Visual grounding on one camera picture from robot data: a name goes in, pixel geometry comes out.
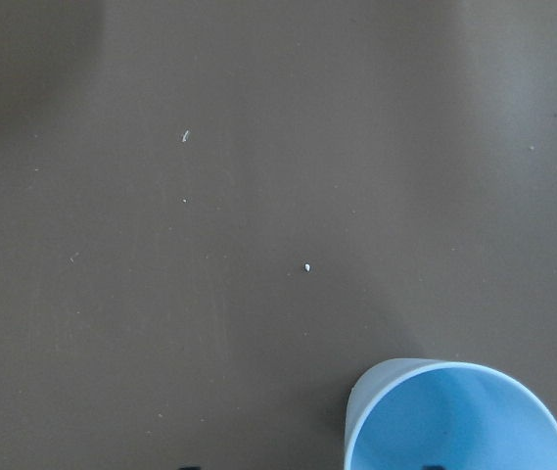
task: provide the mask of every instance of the blue plastic cup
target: blue plastic cup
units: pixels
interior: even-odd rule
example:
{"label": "blue plastic cup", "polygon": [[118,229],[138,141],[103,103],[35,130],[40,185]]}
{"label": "blue plastic cup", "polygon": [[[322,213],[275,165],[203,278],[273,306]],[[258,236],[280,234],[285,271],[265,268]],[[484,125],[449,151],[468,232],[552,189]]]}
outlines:
{"label": "blue plastic cup", "polygon": [[387,360],[349,396],[344,469],[557,470],[557,422],[502,372]]}

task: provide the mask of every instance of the tabletop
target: tabletop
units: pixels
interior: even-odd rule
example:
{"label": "tabletop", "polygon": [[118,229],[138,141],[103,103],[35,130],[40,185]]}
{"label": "tabletop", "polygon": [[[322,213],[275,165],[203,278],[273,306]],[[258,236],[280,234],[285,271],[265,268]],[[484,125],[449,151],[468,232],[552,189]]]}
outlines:
{"label": "tabletop", "polygon": [[557,2],[0,1],[0,469],[339,469],[392,357],[557,418]]}

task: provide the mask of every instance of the dark gray surface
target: dark gray surface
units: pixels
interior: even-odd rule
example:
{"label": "dark gray surface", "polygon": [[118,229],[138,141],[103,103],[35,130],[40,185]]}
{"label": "dark gray surface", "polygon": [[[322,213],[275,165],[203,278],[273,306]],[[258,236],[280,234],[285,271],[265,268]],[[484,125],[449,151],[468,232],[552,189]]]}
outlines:
{"label": "dark gray surface", "polygon": [[557,417],[557,2],[0,2],[0,469],[341,468],[396,356]]}

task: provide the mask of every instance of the cup rim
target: cup rim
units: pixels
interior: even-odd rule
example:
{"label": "cup rim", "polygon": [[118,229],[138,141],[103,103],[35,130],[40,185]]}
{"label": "cup rim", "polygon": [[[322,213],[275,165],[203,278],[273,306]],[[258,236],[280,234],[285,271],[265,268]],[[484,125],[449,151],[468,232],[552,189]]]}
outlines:
{"label": "cup rim", "polygon": [[399,385],[406,382],[407,380],[416,377],[418,375],[424,374],[426,372],[431,372],[434,370],[441,370],[441,369],[477,370],[480,372],[484,372],[488,375],[497,377],[498,379],[503,380],[505,382],[508,382],[509,384],[517,388],[520,392],[522,392],[537,406],[537,408],[548,418],[548,421],[552,425],[552,429],[557,434],[556,418],[552,415],[552,413],[547,408],[547,406],[543,404],[543,402],[533,392],[531,392],[530,389],[528,389],[524,384],[522,384],[518,380],[505,374],[504,372],[500,372],[499,370],[493,369],[491,367],[487,367],[485,365],[474,364],[472,362],[460,362],[460,361],[436,361],[427,364],[416,365],[414,368],[410,369],[409,371],[399,374],[389,384],[387,384],[379,392],[377,392],[370,399],[370,401],[367,402],[367,405],[363,408],[362,412],[354,422],[354,426],[352,427],[352,431],[350,433],[349,439],[346,442],[344,470],[351,470],[351,461],[352,461],[352,456],[354,454],[354,447],[356,446],[356,440],[360,435],[360,431],[363,425],[365,424],[365,421],[369,417],[374,407],[378,404],[378,402],[382,400],[383,397],[386,394],[388,394],[391,390],[398,387]]}

